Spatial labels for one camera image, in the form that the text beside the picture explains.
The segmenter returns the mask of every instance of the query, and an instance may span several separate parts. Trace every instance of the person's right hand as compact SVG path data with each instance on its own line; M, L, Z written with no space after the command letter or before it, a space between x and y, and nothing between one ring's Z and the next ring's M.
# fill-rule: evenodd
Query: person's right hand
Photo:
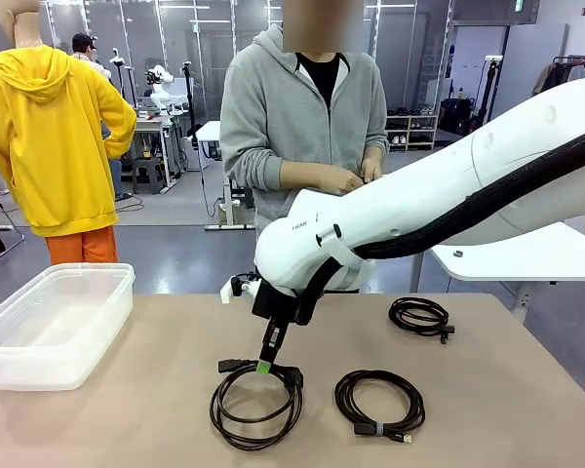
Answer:
M364 185L358 176L339 166L320 165L317 171L319 190L333 195L344 195Z

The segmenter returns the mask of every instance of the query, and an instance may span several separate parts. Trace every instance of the brown tabletop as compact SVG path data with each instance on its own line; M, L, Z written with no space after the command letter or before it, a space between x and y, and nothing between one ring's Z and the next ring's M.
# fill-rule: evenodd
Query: brown tabletop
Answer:
M251 315L248 300L137 297L80 389L0 392L0 467L585 467L585 393L551 355L490 295L429 297L455 324L447 345L393 326L391 297L321 299L309 327L291 327L279 357L303 371L301 418L258 453L225 443L208 405L221 381L217 361L254 359L266 321ZM393 371L418 388L427 420L413 444L353 435L333 387L359 369ZM230 393L234 412L273 410L284 398L274 380L247 376ZM356 395L372 417L404 415L382 384Z

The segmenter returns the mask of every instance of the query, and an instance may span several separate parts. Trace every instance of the black shirt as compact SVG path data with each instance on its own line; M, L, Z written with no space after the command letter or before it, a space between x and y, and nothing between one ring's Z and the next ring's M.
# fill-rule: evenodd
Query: black shirt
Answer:
M299 63L308 71L328 109L331 109L333 88L340 68L340 54L336 54L333 60L325 62L312 61L304 54L297 54L296 56Z

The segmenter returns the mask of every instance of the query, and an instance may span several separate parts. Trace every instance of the blue jeans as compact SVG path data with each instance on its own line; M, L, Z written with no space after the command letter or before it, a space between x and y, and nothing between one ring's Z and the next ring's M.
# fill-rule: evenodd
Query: blue jeans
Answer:
M113 187L115 189L115 198L124 196L124 188L121 185L121 161L119 159L109 159L110 174L113 177Z

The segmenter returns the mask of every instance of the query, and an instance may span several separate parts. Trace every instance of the table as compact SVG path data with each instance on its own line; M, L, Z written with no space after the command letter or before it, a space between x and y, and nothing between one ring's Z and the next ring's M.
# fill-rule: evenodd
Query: table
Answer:
M522 323L539 283L585 281L585 235L562 222L483 246L436 246L431 253L458 280L519 282L512 310ZM414 257L411 293L418 291L423 255Z
M177 181L172 180L169 172L169 155L167 152L167 144L165 142L165 130L169 130L174 126L174 115L159 115L152 118L138 117L136 119L135 132L138 134L159 134L161 147L163 151L163 165L165 166L165 187L160 193L167 193L176 185Z
M199 142L200 148L204 152L204 154L208 154L208 145L206 147L203 143L216 143L218 144L220 141L221 135L221 123L218 120L211 120L210 122L206 123L204 127L197 131L195 137ZM247 230L247 229L254 229L254 227L250 224L236 224L234 222L234 207L232 204L232 182L230 181L230 177L228 177L225 172L223 172L223 201L225 205L225 218L227 220L226 224L221 226L219 224L211 224L206 226L206 230L209 231L218 231L218 230Z
M310 326L291 327L280 352L280 364L304 373L301 418L278 446L253 454L219 437L208 404L221 381L217 361L254 358L266 321L244 299L136 297L80 389L0 392L0 467L585 467L585 393L557 361L491 295L428 297L456 327L447 345L394 327L395 297L322 298ZM421 392L427 420L413 444L353 435L332 392L357 369L396 372ZM235 411L269 410L284 396L273 380L240 382L230 398L254 407ZM266 383L252 391L257 381ZM358 402L376 417L404 414L379 384L361 388Z

